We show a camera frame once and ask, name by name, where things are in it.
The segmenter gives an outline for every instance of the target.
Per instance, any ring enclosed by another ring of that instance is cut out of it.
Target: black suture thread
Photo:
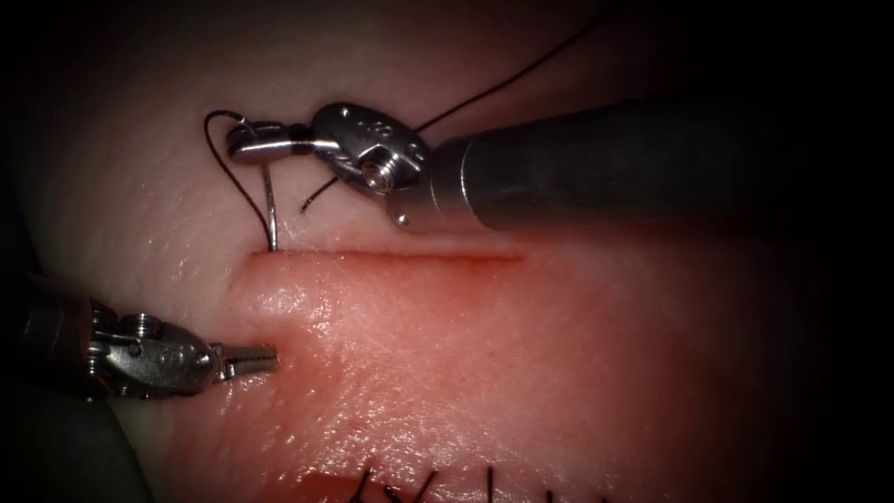
[[[431,473],[428,474],[425,483],[422,484],[422,489],[419,490],[419,493],[416,494],[416,497],[413,499],[413,503],[419,503],[420,501],[422,501],[422,496],[426,494],[428,486],[431,484],[431,481],[434,480],[435,475],[437,474],[438,471],[436,469],[431,470]],[[402,503],[398,495],[394,492],[394,488],[390,485],[385,486],[385,496],[387,496],[388,501],[390,501],[391,503]]]
[[[229,117],[229,118],[234,119],[237,122],[241,122],[241,123],[248,123],[249,120],[247,118],[245,118],[245,116],[238,114],[236,112],[233,112],[231,110],[214,110],[205,116],[205,126],[204,126],[205,141],[208,142],[208,148],[211,149],[211,154],[214,155],[214,158],[217,160],[217,164],[221,167],[223,172],[226,173],[226,176],[228,176],[230,178],[230,182],[233,182],[233,185],[236,186],[236,188],[239,190],[239,193],[242,194],[242,196],[245,198],[246,201],[248,201],[249,205],[251,206],[251,209],[254,211],[254,214],[257,215],[258,220],[261,221],[261,227],[264,229],[264,236],[267,238],[267,243],[268,243],[268,247],[269,247],[269,243],[271,242],[270,229],[267,228],[267,221],[264,219],[264,215],[261,214],[261,209],[258,208],[258,205],[254,202],[254,199],[252,199],[251,196],[249,196],[249,192],[247,190],[245,190],[245,187],[242,186],[242,183],[239,181],[238,178],[236,178],[236,175],[233,174],[233,172],[229,169],[229,167],[226,166],[226,163],[224,162],[223,158],[221,157],[220,154],[218,154],[217,148],[214,147],[214,142],[211,140],[211,134],[209,132],[209,124],[214,117],[221,117],[221,116]]]
[[[363,503],[363,500],[360,499],[360,493],[363,492],[363,486],[366,485],[366,481],[369,480],[371,473],[373,473],[371,469],[367,469],[363,472],[363,478],[360,479],[360,485],[357,487],[357,492],[351,497],[349,503]]]
[[[559,51],[561,51],[562,49],[567,48],[568,46],[574,44],[574,42],[576,42],[579,38],[581,38],[582,36],[584,36],[585,34],[587,34],[587,32],[589,32],[590,30],[592,30],[596,25],[598,25],[598,24],[600,24],[601,22],[607,20],[607,19],[611,16],[611,14],[615,11],[615,9],[616,9],[617,7],[620,7],[621,4],[623,4],[623,3],[624,3],[623,0],[618,0],[618,1],[612,2],[611,4],[609,4],[608,7],[605,7],[605,8],[603,8],[602,10],[600,10],[599,12],[597,12],[597,13],[596,13],[596,14],[595,14],[595,15],[594,15],[594,16],[587,22],[587,24],[585,24],[582,28],[580,28],[579,30],[577,30],[576,32],[574,32],[574,33],[573,33],[571,36],[569,36],[568,38],[562,40],[562,41],[559,43],[558,46],[555,46],[554,48],[550,49],[546,54],[544,54],[543,56],[541,56],[541,57],[537,58],[536,60],[534,60],[534,62],[528,64],[527,66],[525,66],[524,68],[522,68],[520,71],[516,72],[515,74],[513,74],[513,75],[510,76],[509,78],[503,80],[503,81],[500,82],[499,84],[497,84],[497,85],[495,85],[495,86],[493,86],[493,87],[491,87],[491,88],[485,89],[484,91],[482,91],[482,92],[476,94],[475,96],[472,96],[471,98],[468,98],[467,100],[464,100],[464,101],[460,102],[459,104],[454,105],[453,107],[451,107],[451,108],[445,110],[444,112],[438,114],[437,116],[434,116],[433,118],[430,118],[428,121],[426,121],[426,122],[422,123],[421,125],[417,126],[417,127],[414,129],[414,131],[415,131],[415,132],[421,132],[423,129],[427,129],[427,128],[429,128],[430,126],[432,126],[432,125],[434,125],[434,124],[440,122],[444,117],[447,117],[447,116],[449,116],[449,115],[455,113],[456,111],[460,110],[461,108],[464,108],[464,107],[466,107],[466,106],[469,106],[469,105],[471,105],[472,103],[474,103],[474,102],[476,102],[476,101],[478,101],[478,100],[480,100],[480,99],[482,99],[482,98],[486,98],[486,97],[490,96],[491,94],[494,94],[494,93],[497,92],[498,90],[501,90],[501,89],[505,88],[505,87],[508,86],[509,84],[512,84],[512,83],[515,82],[516,80],[519,80],[519,79],[522,78],[523,76],[525,76],[525,75],[527,75],[527,74],[530,74],[534,69],[536,69],[536,67],[540,66],[541,64],[543,64],[544,62],[546,62],[547,60],[549,60],[550,58],[552,58],[553,56],[555,56],[555,55],[556,55],[557,53],[559,53]]]
[[[436,469],[431,470],[431,473],[428,474],[428,478],[426,482],[422,484],[422,489],[419,490],[419,494],[416,495],[416,498],[413,500],[413,503],[420,503],[422,501],[422,496],[425,495],[428,490],[428,486],[431,484],[431,481],[435,480],[435,475],[438,474]]]
[[[305,199],[305,204],[301,205],[301,213],[307,211],[307,207],[310,206],[310,203],[314,202],[314,199],[317,198],[320,194],[322,194],[326,189],[333,186],[336,182],[338,182],[338,177],[333,176],[328,182],[323,184],[319,189],[315,190],[313,194]]]
[[[487,503],[494,503],[494,467],[487,467]]]
[[[397,494],[395,494],[394,489],[391,488],[390,485],[385,486],[385,496],[387,496],[388,501],[391,503],[403,503],[400,501],[400,498]]]

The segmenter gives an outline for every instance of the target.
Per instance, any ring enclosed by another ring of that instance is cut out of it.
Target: dark background
[[[250,2],[244,4],[251,8]],[[189,8],[191,15],[200,15],[202,8],[216,5]],[[153,12],[149,6],[103,2],[62,7],[26,3],[0,20],[4,273],[39,270],[7,172],[10,149],[40,148],[41,132],[25,131],[34,138],[32,143],[12,144],[8,139],[21,135],[17,124],[28,116],[35,95],[64,86],[66,75],[119,56],[116,18],[129,8]],[[887,127],[856,118],[856,111],[873,110],[866,103],[868,88],[857,77],[865,61],[873,63],[870,48],[857,43],[855,36],[868,29],[871,16],[858,4],[680,1],[664,8],[691,27],[711,79],[778,89],[802,102],[820,125],[816,148],[828,164],[817,166],[817,176],[830,180],[823,185],[829,194],[821,195],[822,202],[810,209],[814,218],[801,230],[828,279],[826,294],[833,307],[832,313],[824,313],[831,324],[828,335],[818,335],[828,337],[821,341],[828,348],[828,373],[818,383],[824,406],[816,417],[823,433],[806,453],[810,463],[779,475],[780,494],[795,491],[782,499],[853,499],[889,491],[889,459],[894,453],[887,413],[892,395],[887,340],[892,331],[885,322],[890,293],[887,256],[880,243],[890,228],[890,196],[883,182],[890,160],[867,159],[875,135],[858,132]],[[7,397],[2,414],[8,439],[2,451],[8,461],[7,490],[30,500],[146,500],[135,458],[107,406],[31,386],[28,376],[18,372],[4,374],[0,386]]]

